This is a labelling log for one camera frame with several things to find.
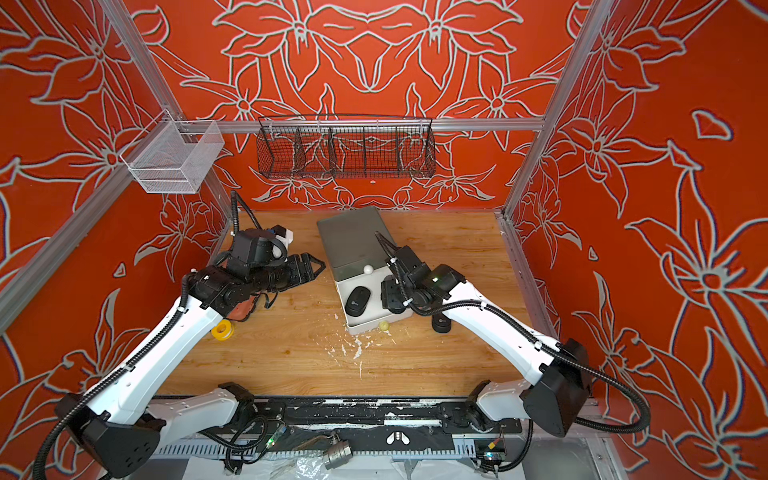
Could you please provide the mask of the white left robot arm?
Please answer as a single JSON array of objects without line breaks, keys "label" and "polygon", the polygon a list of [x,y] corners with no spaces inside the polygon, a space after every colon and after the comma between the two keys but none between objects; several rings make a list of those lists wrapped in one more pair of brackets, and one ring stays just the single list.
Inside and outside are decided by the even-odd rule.
[{"label": "white left robot arm", "polygon": [[258,299],[272,307],[281,292],[314,281],[325,269],[309,253],[291,254],[292,231],[281,225],[248,229],[233,225],[230,248],[205,268],[187,274],[168,314],[109,374],[83,394],[68,394],[55,408],[57,424],[43,441],[32,476],[46,476],[47,459],[68,433],[104,470],[124,478],[139,470],[159,448],[184,437],[208,435],[232,426],[245,432],[263,426],[254,396],[239,384],[162,402],[155,395],[187,354],[224,320],[247,319]]}]

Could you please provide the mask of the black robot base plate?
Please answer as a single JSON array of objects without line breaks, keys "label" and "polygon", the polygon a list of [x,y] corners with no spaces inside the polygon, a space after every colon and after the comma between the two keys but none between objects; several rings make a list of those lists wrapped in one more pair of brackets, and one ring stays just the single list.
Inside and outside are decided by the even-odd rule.
[{"label": "black robot base plate", "polygon": [[355,456],[473,459],[522,445],[525,423],[491,420],[466,397],[258,396],[269,431],[286,426],[268,457],[310,456],[337,442]]}]

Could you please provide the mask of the grey AOC mouse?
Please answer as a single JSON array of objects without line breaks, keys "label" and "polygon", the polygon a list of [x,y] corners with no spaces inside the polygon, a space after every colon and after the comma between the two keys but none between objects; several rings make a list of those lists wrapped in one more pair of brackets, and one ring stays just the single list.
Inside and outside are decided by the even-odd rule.
[{"label": "grey AOC mouse", "polygon": [[382,308],[392,314],[402,314],[407,310],[407,306],[404,304],[406,298],[393,276],[387,276],[381,282],[380,298]]}]

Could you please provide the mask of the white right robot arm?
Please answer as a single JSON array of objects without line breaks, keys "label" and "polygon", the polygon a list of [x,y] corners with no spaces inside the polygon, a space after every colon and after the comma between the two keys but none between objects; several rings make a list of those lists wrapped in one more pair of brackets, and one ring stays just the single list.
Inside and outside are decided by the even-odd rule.
[{"label": "white right robot arm", "polygon": [[[430,268],[408,246],[397,246],[382,233],[376,240],[388,257],[391,272],[382,283],[382,305],[431,320],[438,333],[459,324],[491,346],[520,373],[520,383],[488,382],[475,404],[489,419],[528,419],[546,433],[563,438],[573,425],[612,434],[639,433],[651,423],[646,400],[624,382],[588,365],[586,349],[570,339],[562,343],[521,322],[485,297],[454,268]],[[635,406],[637,419],[628,424],[590,420],[580,412],[599,381]]]}]

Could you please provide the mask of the white drawer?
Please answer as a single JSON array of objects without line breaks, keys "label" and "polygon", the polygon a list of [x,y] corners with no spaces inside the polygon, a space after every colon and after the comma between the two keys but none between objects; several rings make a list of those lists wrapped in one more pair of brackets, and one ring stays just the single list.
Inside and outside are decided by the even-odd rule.
[{"label": "white drawer", "polygon": [[[389,324],[405,320],[413,315],[411,310],[403,313],[393,313],[383,306],[381,300],[382,282],[390,274],[387,267],[374,269],[371,265],[365,265],[360,274],[335,283],[339,294],[346,330],[352,335],[359,335],[371,330],[376,330],[382,322]],[[346,312],[346,303],[353,290],[357,287],[365,287],[370,291],[363,312],[360,316],[352,316]]]}]

